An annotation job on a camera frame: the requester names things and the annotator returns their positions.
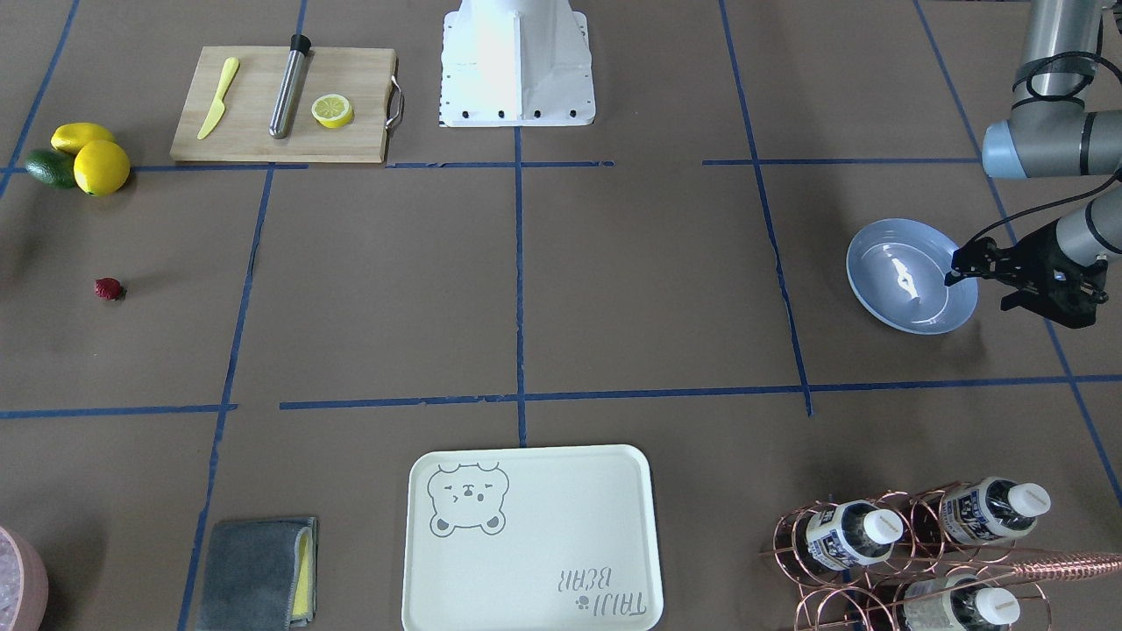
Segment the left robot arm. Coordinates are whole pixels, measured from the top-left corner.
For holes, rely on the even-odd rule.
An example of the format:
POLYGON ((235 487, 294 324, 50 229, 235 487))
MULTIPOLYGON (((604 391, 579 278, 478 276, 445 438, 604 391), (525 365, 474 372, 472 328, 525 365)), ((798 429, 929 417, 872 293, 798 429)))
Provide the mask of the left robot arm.
POLYGON ((982 228, 954 252, 945 276, 946 285, 997 280, 1012 289, 1003 310, 1022 308, 1070 329, 1095 323, 1109 299, 1109 264, 1121 254, 1121 115, 1085 103, 1100 68, 1119 75, 1100 49, 1104 28, 1102 1, 1033 1, 1011 113, 987 128, 982 163, 994 179, 1104 175, 1106 183, 1078 195, 1078 210, 1006 248, 982 228))

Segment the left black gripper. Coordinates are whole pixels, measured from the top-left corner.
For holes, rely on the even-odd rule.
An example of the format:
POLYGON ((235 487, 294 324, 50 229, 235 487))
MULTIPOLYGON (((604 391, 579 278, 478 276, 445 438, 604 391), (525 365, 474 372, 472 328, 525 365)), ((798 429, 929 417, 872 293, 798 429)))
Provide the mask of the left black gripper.
POLYGON ((1003 311, 1022 308, 1070 329, 1094 326, 1097 308, 1107 301, 1107 258, 1094 256, 1088 265, 1073 260, 1059 245, 1057 226, 1054 221, 1008 248, 994 238, 966 241, 953 252, 946 287, 994 277, 1014 289, 1001 299, 1003 311))

